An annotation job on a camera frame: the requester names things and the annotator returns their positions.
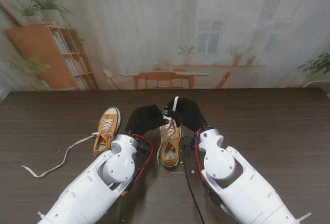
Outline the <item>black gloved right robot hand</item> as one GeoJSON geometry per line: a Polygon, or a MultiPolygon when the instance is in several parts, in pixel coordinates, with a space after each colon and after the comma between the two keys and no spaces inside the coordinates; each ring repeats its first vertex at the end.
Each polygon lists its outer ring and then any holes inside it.
{"type": "Polygon", "coordinates": [[[198,104],[188,98],[174,97],[166,105],[163,114],[193,132],[208,126],[198,104]]]}

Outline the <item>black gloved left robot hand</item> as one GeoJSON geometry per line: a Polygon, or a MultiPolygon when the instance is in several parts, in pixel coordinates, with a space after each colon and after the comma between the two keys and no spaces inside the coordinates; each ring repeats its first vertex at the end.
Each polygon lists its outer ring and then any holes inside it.
{"type": "Polygon", "coordinates": [[[163,117],[156,105],[143,106],[135,109],[129,117],[124,133],[128,135],[144,135],[150,130],[167,125],[169,121],[163,117]]]}

